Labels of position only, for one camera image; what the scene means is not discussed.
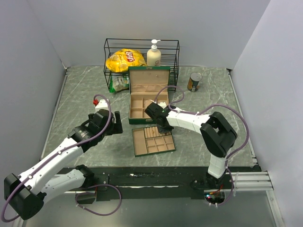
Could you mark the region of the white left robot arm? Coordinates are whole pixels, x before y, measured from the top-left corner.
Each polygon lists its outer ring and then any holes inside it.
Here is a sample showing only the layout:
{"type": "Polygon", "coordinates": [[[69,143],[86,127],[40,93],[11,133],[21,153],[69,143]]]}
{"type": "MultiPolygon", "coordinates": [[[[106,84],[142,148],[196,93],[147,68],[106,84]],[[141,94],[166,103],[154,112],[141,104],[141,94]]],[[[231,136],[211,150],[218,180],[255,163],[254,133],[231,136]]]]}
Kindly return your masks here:
{"type": "Polygon", "coordinates": [[[75,127],[55,150],[28,170],[19,175],[9,174],[5,178],[5,204],[1,212],[3,222],[16,220],[5,218],[8,206],[17,213],[17,218],[28,220],[47,202],[64,192],[94,188],[94,173],[85,165],[77,166],[59,177],[55,175],[73,159],[98,145],[105,136],[123,132],[120,112],[112,112],[110,101],[104,96],[101,98],[106,106],[89,114],[88,119],[75,127]]]}

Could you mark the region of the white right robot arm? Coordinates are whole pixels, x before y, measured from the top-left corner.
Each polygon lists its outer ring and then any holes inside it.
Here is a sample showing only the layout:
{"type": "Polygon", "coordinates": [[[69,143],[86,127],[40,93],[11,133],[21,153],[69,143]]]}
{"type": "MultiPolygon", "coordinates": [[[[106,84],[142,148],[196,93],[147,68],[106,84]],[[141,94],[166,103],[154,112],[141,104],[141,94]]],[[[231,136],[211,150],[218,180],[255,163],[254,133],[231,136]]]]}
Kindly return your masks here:
{"type": "Polygon", "coordinates": [[[234,146],[238,135],[220,112],[191,114],[178,107],[163,108],[154,102],[144,112],[156,122],[159,132],[170,132],[180,127],[200,134],[210,152],[210,164],[205,174],[207,184],[214,189],[223,184],[227,153],[234,146]]]}

